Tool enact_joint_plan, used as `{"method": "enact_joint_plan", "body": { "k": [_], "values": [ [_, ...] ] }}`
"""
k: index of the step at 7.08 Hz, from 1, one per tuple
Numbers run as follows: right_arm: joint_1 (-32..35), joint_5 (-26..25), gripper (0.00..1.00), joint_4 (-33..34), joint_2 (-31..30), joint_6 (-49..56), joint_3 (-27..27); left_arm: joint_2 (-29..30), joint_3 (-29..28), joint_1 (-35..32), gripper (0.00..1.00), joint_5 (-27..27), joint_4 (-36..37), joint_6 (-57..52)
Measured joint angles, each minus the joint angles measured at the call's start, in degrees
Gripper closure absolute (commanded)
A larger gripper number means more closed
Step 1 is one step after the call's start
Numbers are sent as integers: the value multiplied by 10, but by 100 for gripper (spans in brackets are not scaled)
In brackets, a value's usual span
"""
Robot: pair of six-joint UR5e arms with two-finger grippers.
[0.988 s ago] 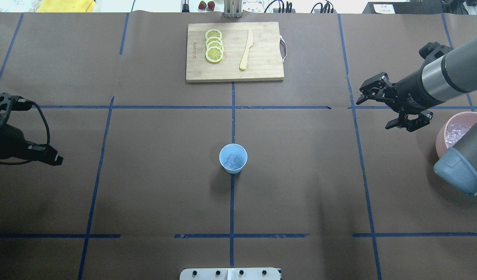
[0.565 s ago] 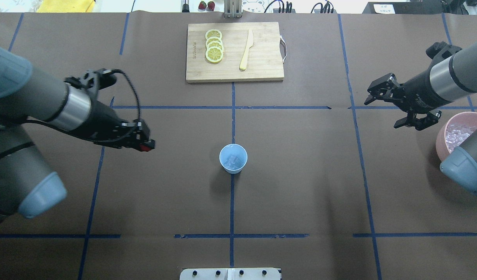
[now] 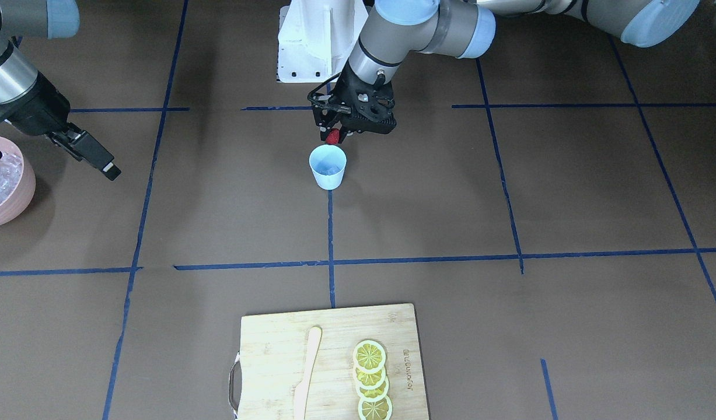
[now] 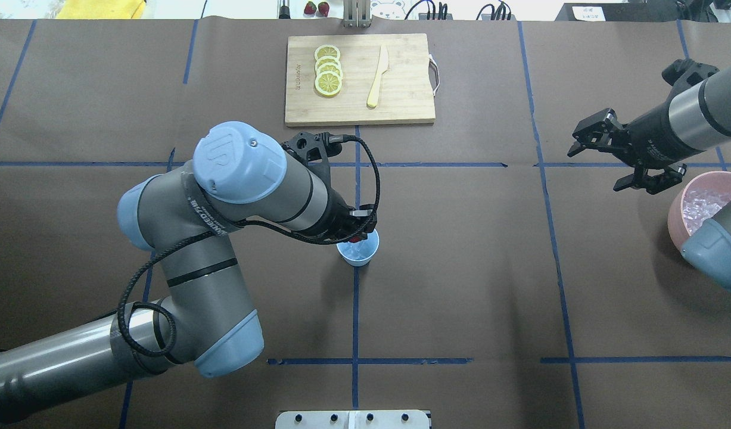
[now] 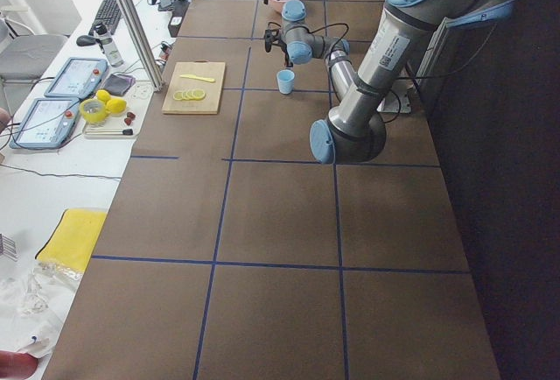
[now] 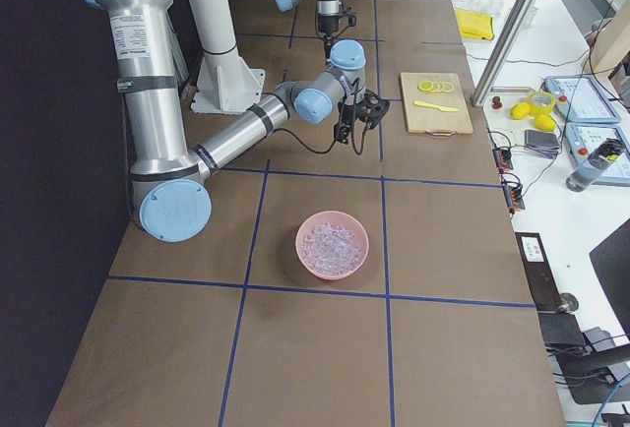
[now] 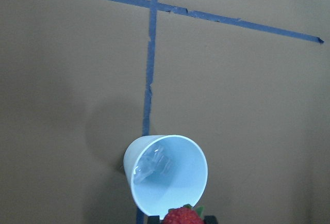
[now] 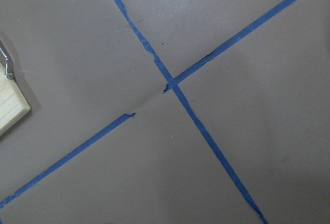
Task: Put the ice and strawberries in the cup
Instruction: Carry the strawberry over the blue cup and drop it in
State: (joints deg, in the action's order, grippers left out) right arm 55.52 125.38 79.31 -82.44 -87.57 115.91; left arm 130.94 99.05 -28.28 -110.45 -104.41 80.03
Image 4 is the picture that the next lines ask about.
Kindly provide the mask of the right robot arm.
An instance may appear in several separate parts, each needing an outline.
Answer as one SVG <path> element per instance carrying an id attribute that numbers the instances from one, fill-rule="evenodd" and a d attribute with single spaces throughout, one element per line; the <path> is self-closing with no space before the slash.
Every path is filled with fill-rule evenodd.
<path id="1" fill-rule="evenodd" d="M 667 99 L 627 124 L 606 108 L 580 120 L 569 157 L 583 150 L 612 154 L 632 174 L 625 188 L 658 194 L 682 182 L 685 160 L 731 141 L 731 66 L 678 59 L 662 71 Z M 668 210 L 668 233 L 682 257 L 731 293 L 731 172 L 692 179 Z"/>

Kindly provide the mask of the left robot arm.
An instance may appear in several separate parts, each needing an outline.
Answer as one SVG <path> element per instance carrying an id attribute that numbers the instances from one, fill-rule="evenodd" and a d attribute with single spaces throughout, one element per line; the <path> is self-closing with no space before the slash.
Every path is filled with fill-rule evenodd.
<path id="1" fill-rule="evenodd" d="M 152 251 L 114 310 L 78 328 L 0 350 L 0 424 L 193 363 L 202 377 L 234 372 L 264 348 L 230 234 L 262 227 L 330 246 L 364 241 L 378 201 L 351 206 L 331 185 L 329 159 L 362 138 L 329 132 L 275 141 L 224 122 L 192 158 L 128 190 L 119 228 Z"/>

